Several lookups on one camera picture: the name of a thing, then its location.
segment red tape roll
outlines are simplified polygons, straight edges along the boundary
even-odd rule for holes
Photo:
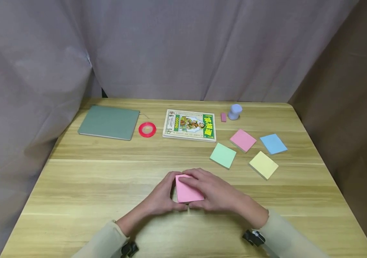
[[[151,122],[144,122],[139,126],[139,134],[140,136],[149,138],[154,136],[156,133],[156,126]]]

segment gray curtain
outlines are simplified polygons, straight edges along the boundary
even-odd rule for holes
[[[356,2],[0,1],[0,252],[84,94],[287,102]]]

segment wood grain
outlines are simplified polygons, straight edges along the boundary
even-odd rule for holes
[[[79,135],[93,104],[138,109],[138,124],[157,126],[152,138],[135,128],[131,141]],[[240,119],[222,123],[232,102],[85,100],[62,133],[1,257],[69,257],[110,219],[142,201],[169,171],[203,168],[275,209],[331,257],[367,258],[367,239],[330,176],[294,109],[288,104],[246,103]],[[216,114],[218,142],[237,151],[228,171],[209,160],[214,143],[162,138],[166,109]],[[265,181],[229,142],[239,128],[255,138],[276,133],[287,152],[270,156],[278,170]],[[146,223],[135,257],[265,257],[241,239],[247,224],[233,214],[173,212]]]

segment gray notebook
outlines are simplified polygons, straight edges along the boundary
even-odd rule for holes
[[[139,111],[109,106],[92,106],[77,131],[92,135],[130,141],[139,118]]]

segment small container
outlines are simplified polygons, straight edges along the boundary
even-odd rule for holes
[[[230,120],[237,120],[239,118],[239,114],[242,112],[242,106],[239,104],[233,104],[228,113],[228,118]]]

